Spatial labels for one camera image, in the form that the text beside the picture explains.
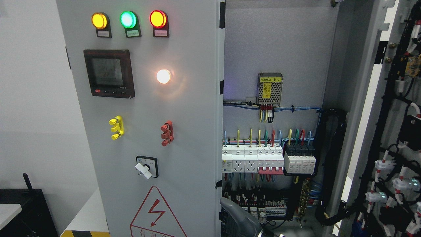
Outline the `grey second robot hand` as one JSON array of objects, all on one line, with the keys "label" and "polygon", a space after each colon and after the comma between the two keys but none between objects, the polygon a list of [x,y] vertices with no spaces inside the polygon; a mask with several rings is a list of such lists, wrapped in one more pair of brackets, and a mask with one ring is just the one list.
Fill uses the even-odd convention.
[{"label": "grey second robot hand", "polygon": [[277,236],[272,231],[264,229],[256,217],[228,198],[220,198],[220,204],[224,209],[220,216],[222,237]]}]

